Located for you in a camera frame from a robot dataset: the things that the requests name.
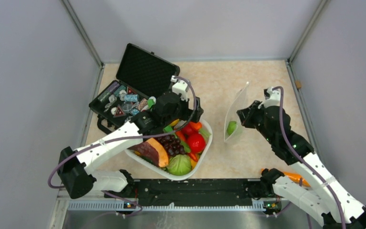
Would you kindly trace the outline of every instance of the warning triangle sign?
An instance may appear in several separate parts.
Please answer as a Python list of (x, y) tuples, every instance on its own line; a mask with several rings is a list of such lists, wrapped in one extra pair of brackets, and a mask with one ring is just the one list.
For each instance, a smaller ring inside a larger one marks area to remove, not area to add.
[(137, 94), (137, 93), (130, 87), (127, 87), (127, 94)]
[(125, 112), (121, 109), (120, 105), (117, 106), (117, 110), (114, 113), (114, 117), (121, 117), (121, 116), (125, 116)]

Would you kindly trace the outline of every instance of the beige floor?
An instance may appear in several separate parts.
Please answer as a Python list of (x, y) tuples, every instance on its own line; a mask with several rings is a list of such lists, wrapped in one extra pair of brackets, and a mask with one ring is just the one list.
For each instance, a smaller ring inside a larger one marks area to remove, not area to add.
[[(292, 171), (274, 155), (270, 145), (255, 130), (245, 129), (235, 145), (224, 143), (224, 119), (236, 92), (249, 81), (248, 104), (263, 100), (263, 89), (281, 85), (285, 90), (284, 108), (291, 116), (294, 131), (307, 138), (304, 123), (295, 100), (284, 61), (238, 61), (238, 62), (177, 62), (180, 76), (190, 79), (201, 99), (203, 118), (213, 129), (213, 142), (203, 164), (191, 178), (255, 178), (261, 168), (277, 168)], [(101, 92), (115, 79), (118, 64), (107, 64), (104, 69)], [(97, 117), (92, 118), (87, 144), (105, 136), (97, 126)], [(124, 152), (114, 156), (99, 170), (126, 169), (133, 178), (163, 178), (144, 167)]]

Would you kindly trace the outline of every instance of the green cabbage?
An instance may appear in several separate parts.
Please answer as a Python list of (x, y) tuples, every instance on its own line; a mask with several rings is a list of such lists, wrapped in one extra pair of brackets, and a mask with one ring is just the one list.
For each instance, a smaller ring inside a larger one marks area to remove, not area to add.
[(187, 155), (176, 155), (169, 160), (168, 172), (175, 176), (183, 176), (192, 170), (190, 157)]

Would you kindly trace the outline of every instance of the papaya slice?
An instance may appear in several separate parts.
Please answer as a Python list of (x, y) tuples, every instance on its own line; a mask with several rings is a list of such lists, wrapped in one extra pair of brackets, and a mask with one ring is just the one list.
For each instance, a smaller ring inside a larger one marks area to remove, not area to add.
[(166, 150), (155, 138), (150, 138), (145, 142), (132, 146), (130, 150), (139, 152), (143, 157), (146, 157), (154, 165), (161, 168), (169, 164), (169, 157)]

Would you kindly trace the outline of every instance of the white basket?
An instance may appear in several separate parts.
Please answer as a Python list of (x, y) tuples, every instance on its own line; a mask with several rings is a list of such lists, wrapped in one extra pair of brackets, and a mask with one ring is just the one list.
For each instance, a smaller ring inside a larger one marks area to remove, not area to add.
[(126, 149), (125, 153), (128, 156), (132, 157), (134, 160), (138, 161), (139, 163), (143, 164), (144, 166), (148, 167), (149, 169), (159, 173), (160, 175), (168, 178), (169, 180), (186, 180), (189, 177), (191, 177), (197, 171), (197, 169), (200, 167), (201, 163), (203, 162), (203, 160), (205, 158), (205, 155), (207, 154), (208, 148), (210, 148), (211, 142), (213, 141), (213, 130), (211, 129), (208, 122), (206, 122), (203, 119), (201, 119), (200, 122), (201, 122), (201, 124), (203, 124), (203, 128), (205, 128), (208, 132), (210, 132), (211, 136), (208, 139), (207, 145), (205, 146), (205, 149), (204, 149), (203, 153), (201, 154), (201, 157), (198, 160), (196, 167), (194, 167), (194, 169), (186, 175), (183, 175), (183, 176), (172, 175), (172, 174), (162, 170), (161, 168), (158, 168), (158, 167), (154, 166), (153, 164), (145, 161), (144, 159), (137, 156), (133, 151), (131, 151), (129, 149)]

